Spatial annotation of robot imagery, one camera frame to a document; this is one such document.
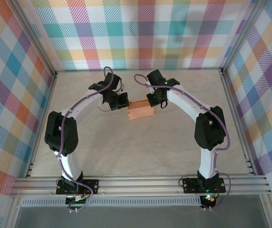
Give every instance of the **white table surface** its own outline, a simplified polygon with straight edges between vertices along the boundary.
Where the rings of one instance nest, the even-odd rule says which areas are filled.
[[[125,84],[130,101],[146,97],[149,90],[136,84],[133,75],[150,71],[115,71]],[[231,137],[231,147],[220,152],[217,167],[226,173],[247,173],[244,154],[217,70],[161,70],[166,79],[177,79],[186,90],[210,106],[220,106]],[[92,83],[103,80],[101,71],[59,73],[48,113],[61,112],[84,95]],[[108,104],[101,109],[108,110]],[[196,174],[200,148],[194,139],[195,123],[173,103],[155,108],[153,116],[129,120],[127,109],[102,112],[98,108],[78,126],[74,151],[84,175]],[[53,152],[41,136],[31,176],[60,176]]]

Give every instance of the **colorful checkered pattern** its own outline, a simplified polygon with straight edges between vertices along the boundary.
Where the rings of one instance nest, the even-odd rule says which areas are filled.
[[[243,30],[244,25],[245,25],[246,21],[248,20],[250,14],[252,12],[252,9],[253,9],[253,7],[254,7],[254,5],[255,5],[256,2],[257,2],[257,0],[252,0],[251,3],[250,3],[250,5],[248,6],[248,9],[246,10],[246,12],[244,14],[244,17],[242,18],[242,20],[241,20],[241,22],[240,22],[240,24],[238,26],[238,29],[236,30],[235,35],[234,35],[234,37],[233,37],[233,39],[232,39],[232,41],[230,43],[230,46],[228,47],[228,49],[227,49],[227,51],[225,53],[225,57],[222,60],[220,68],[224,67],[225,62],[226,62],[227,58],[229,57],[229,55],[230,55],[230,53],[232,51],[232,48],[236,44],[236,41],[238,40],[239,35],[240,35],[241,31]]]
[[[58,70],[218,68],[252,4],[251,0],[19,2]]]
[[[0,227],[22,177],[52,77],[5,0],[0,0]]]
[[[227,76],[255,164],[272,188],[272,0]]]

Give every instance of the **orange wooden block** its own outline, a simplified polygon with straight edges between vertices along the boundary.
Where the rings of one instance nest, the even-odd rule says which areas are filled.
[[[148,99],[130,101],[127,108],[128,118],[130,120],[150,116],[155,114],[155,108],[150,106]]]

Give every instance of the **metal bracket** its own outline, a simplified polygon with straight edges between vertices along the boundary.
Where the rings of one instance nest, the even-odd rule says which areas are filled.
[[[217,178],[215,184],[202,190],[197,182],[197,178],[182,179],[184,193],[225,193],[225,183],[223,178]]]
[[[94,195],[98,194],[99,189],[99,180],[82,180],[82,183],[90,187]],[[85,189],[85,194],[90,194],[89,189]],[[63,182],[62,179],[59,179],[57,182],[56,195],[75,195],[75,189],[70,188],[67,184]]]

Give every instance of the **purple cable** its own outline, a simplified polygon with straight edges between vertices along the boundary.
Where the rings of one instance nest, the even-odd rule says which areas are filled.
[[[199,107],[201,107],[202,109],[206,110],[207,112],[209,112],[213,117],[216,118],[216,120],[218,120],[218,122],[220,123],[220,125],[222,126],[225,134],[226,134],[226,137],[227,137],[227,145],[225,148],[217,148],[215,149],[215,155],[214,155],[214,160],[213,160],[213,165],[214,165],[214,168],[215,168],[215,171],[216,173],[218,173],[219,175],[225,175],[228,180],[229,180],[229,188],[228,188],[228,191],[225,195],[225,198],[217,205],[215,206],[214,208],[220,206],[221,204],[223,204],[223,202],[226,200],[226,198],[228,197],[228,195],[230,194],[230,191],[231,191],[231,178],[229,177],[229,175],[227,175],[226,173],[222,173],[222,172],[219,172],[216,168],[216,159],[217,159],[217,154],[218,154],[218,151],[226,151],[230,145],[231,145],[231,141],[230,141],[230,136],[229,136],[229,133],[226,129],[226,126],[225,124],[222,122],[222,120],[215,114],[213,113],[211,110],[209,110],[208,108],[204,107],[201,103],[199,103],[197,100],[195,100],[191,95],[187,94],[186,92],[180,90],[180,89],[177,89],[175,87],[171,87],[171,86],[168,86],[168,85],[147,85],[147,84],[143,84],[141,82],[139,82],[137,80],[137,76],[140,76],[140,77],[143,77],[145,79],[145,81],[147,82],[148,79],[146,78],[146,76],[143,76],[143,75],[140,75],[140,74],[135,74],[134,75],[134,80],[139,84],[139,85],[142,85],[142,86],[145,86],[147,88],[168,88],[168,89],[172,89],[172,90],[175,90],[183,95],[185,95],[187,98],[189,98],[191,101],[193,101],[195,104],[197,104]]]
[[[83,187],[89,189],[89,190],[90,190],[90,193],[91,193],[91,194],[90,194],[90,195],[91,195],[90,199],[89,199],[82,207],[80,207],[78,210],[82,210],[83,208],[86,207],[86,205],[93,199],[94,192],[93,192],[93,190],[92,190],[89,186],[87,186],[87,185],[85,185],[85,184],[83,184],[83,183],[80,183],[80,182],[75,181],[70,175],[67,174],[67,172],[65,171],[65,169],[64,169],[64,167],[63,167],[63,163],[62,163],[62,161],[61,161],[61,154],[62,154],[62,152],[63,152],[63,147],[64,147],[64,123],[65,123],[65,120],[66,120],[67,116],[71,113],[71,111],[72,111],[74,108],[76,108],[82,101],[84,101],[85,99],[90,98],[90,97],[92,97],[92,96],[94,96],[94,95],[96,95],[96,94],[98,94],[98,93],[100,93],[100,92],[102,92],[102,91],[108,89],[108,88],[111,86],[111,84],[113,83],[113,78],[114,78],[114,77],[113,77],[113,70],[112,70],[109,66],[108,66],[108,67],[107,67],[107,66],[104,67],[104,69],[103,69],[104,77],[106,77],[106,69],[109,69],[109,70],[111,71],[111,73],[112,73],[112,78],[111,78],[111,81],[109,82],[109,84],[108,84],[105,88],[103,88],[103,89],[101,89],[101,90],[99,90],[99,91],[97,91],[97,92],[94,92],[93,94],[90,94],[90,95],[88,95],[88,96],[82,97],[79,101],[77,101],[77,102],[76,102],[76,103],[75,103],[75,104],[67,111],[67,113],[64,115],[64,118],[63,118],[63,120],[62,120],[62,122],[61,122],[61,145],[60,145],[59,153],[56,155],[56,158],[58,158],[58,160],[59,160],[59,164],[60,164],[61,170],[62,170],[62,172],[69,178],[70,181],[72,181],[72,182],[75,183],[75,184],[81,185],[81,186],[83,186]]]

